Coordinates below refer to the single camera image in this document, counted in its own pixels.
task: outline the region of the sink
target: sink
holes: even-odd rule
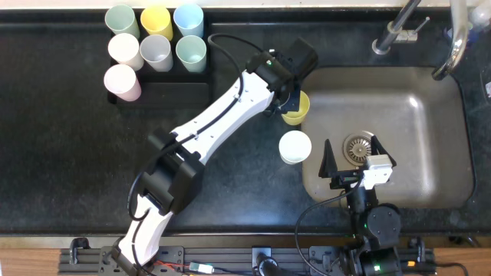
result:
[[[376,135],[397,161],[380,202],[406,208],[460,207],[473,192],[473,170],[460,89],[452,77],[434,81],[433,68],[339,67],[312,72],[302,90],[310,110],[302,131],[311,139],[303,182],[316,201],[338,196],[318,177],[329,139],[339,170],[371,154]]]

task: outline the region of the wooden surface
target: wooden surface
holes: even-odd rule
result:
[[[0,249],[0,276],[56,275],[57,249]],[[491,276],[491,248],[437,248],[437,261],[459,262],[467,267],[469,275]],[[438,275],[460,276],[461,268],[439,268]]]

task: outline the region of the cup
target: cup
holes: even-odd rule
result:
[[[283,120],[290,126],[297,126],[304,121],[309,109],[310,100],[304,91],[300,91],[300,107],[298,111],[290,111],[282,114]]]
[[[125,101],[134,101],[141,95],[135,71],[125,64],[116,64],[106,71],[104,86]]]
[[[160,34],[149,35],[141,41],[140,53],[155,71],[167,72],[174,65],[170,42]]]
[[[149,35],[163,35],[172,40],[172,23],[169,11],[161,5],[145,8],[140,16],[142,26]]]
[[[292,130],[283,135],[278,147],[282,160],[289,165],[294,165],[307,159],[312,150],[312,143],[307,134]]]
[[[126,64],[133,70],[142,68],[145,61],[140,54],[140,44],[131,34],[116,34],[107,46],[109,55],[119,64]]]
[[[195,35],[181,38],[176,46],[177,57],[189,72],[203,72],[206,68],[206,44]]]
[[[181,5],[174,12],[174,22],[183,36],[203,37],[203,10],[196,4]]]
[[[117,5],[110,8],[104,17],[106,26],[114,34],[130,34],[135,38],[140,38],[140,29],[133,9],[127,5]]]

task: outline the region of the drain strainer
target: drain strainer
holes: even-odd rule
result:
[[[361,166],[371,155],[372,133],[361,131],[346,137],[343,145],[344,157],[355,166]]]

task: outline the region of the faucet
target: faucet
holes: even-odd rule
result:
[[[426,20],[414,31],[403,30],[404,23],[420,4],[421,0],[409,0],[400,10],[397,17],[387,24],[387,28],[382,33],[380,39],[375,39],[372,49],[376,54],[386,54],[393,43],[416,42],[417,32],[430,20]],[[466,0],[450,0],[450,10],[452,12],[453,36],[452,45],[448,58],[440,68],[433,71],[431,76],[436,81],[441,81],[451,73],[462,59],[463,52],[466,50],[467,36],[469,34],[467,22]]]

